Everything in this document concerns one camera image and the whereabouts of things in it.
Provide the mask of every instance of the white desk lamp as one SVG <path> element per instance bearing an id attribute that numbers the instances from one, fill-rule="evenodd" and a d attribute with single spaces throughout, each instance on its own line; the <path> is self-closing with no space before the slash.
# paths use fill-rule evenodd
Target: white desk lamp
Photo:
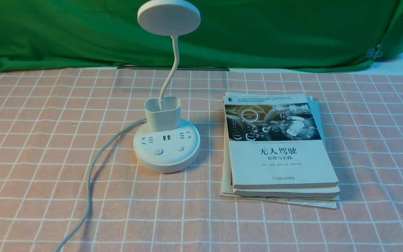
<path id="1" fill-rule="evenodd" d="M 197 29 L 200 12 L 184 0 L 152 0 L 139 8 L 138 23 L 150 33 L 172 38 L 175 61 L 160 97 L 144 103 L 147 123 L 136 132 L 133 148 L 139 163 L 150 171 L 181 171 L 197 158 L 200 134 L 192 123 L 181 119 L 180 100 L 164 97 L 164 93 L 178 67 L 178 36 Z"/>

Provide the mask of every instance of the grid pattern tablecloth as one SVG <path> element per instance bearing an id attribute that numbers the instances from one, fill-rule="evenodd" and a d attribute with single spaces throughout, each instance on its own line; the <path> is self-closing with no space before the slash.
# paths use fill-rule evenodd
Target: grid pattern tablecloth
<path id="1" fill-rule="evenodd" d="M 167 74 L 0 75 L 0 251 L 53 251 L 85 211 L 88 163 Z M 320 101 L 339 210 L 219 196 L 226 91 Z M 170 93 L 200 131 L 195 164 L 148 172 L 129 132 L 99 160 L 91 217 L 64 251 L 403 252 L 403 76 L 181 71 Z"/>

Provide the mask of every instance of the white cable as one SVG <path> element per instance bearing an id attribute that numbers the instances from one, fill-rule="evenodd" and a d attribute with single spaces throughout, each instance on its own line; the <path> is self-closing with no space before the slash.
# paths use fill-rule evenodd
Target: white cable
<path id="1" fill-rule="evenodd" d="M 178 52 L 178 36 L 171 36 L 172 38 L 172 46 L 174 50 L 174 64 L 172 66 L 171 72 L 169 73 L 169 76 L 167 77 L 166 81 L 163 84 L 163 87 L 161 88 L 160 92 L 160 111 L 166 110 L 166 106 L 164 104 L 164 93 L 166 91 L 166 88 L 168 87 L 179 63 L 179 52 Z"/>
<path id="2" fill-rule="evenodd" d="M 88 214 L 90 213 L 90 209 L 91 209 L 91 174 L 93 173 L 93 169 L 94 166 L 96 165 L 96 161 L 99 158 L 99 156 L 104 152 L 105 149 L 108 148 L 108 146 L 110 146 L 114 141 L 116 141 L 116 139 L 118 139 L 118 137 L 120 137 L 122 134 L 124 134 L 125 132 L 127 132 L 129 129 L 133 128 L 136 124 L 142 123 L 143 121 L 146 121 L 145 118 L 134 121 L 133 123 L 131 123 L 130 125 L 128 125 L 125 129 L 121 130 L 118 134 L 116 134 L 112 139 L 110 139 L 109 142 L 107 142 L 106 145 L 104 145 L 99 152 L 97 153 L 96 157 L 93 160 L 93 163 L 90 166 L 90 170 L 88 171 L 88 179 L 86 182 L 86 211 L 85 214 L 83 215 L 82 219 L 80 220 L 79 224 L 77 224 L 77 227 L 75 227 L 70 233 L 69 235 L 67 235 L 63 241 L 57 246 L 56 248 L 56 252 L 59 252 L 62 247 L 68 242 L 69 239 L 71 239 L 71 237 L 73 235 L 75 235 L 75 233 L 79 230 L 79 228 L 83 225 L 83 223 L 85 222 L 86 218 L 88 218 Z"/>

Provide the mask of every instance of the power button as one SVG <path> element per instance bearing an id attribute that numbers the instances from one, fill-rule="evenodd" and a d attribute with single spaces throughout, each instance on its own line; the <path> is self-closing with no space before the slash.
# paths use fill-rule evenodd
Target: power button
<path id="1" fill-rule="evenodd" d="M 162 149 L 156 149 L 156 150 L 153 151 L 153 153 L 155 155 L 161 155 L 163 153 L 163 150 Z"/>

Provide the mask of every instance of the round power strip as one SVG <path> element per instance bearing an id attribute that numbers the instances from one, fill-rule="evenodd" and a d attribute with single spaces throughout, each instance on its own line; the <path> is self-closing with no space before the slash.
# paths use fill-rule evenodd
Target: round power strip
<path id="1" fill-rule="evenodd" d="M 200 151 L 200 134 L 186 120 L 171 131 L 153 132 L 147 123 L 133 138 L 133 148 L 139 164 L 156 173 L 172 173 L 186 169 Z"/>

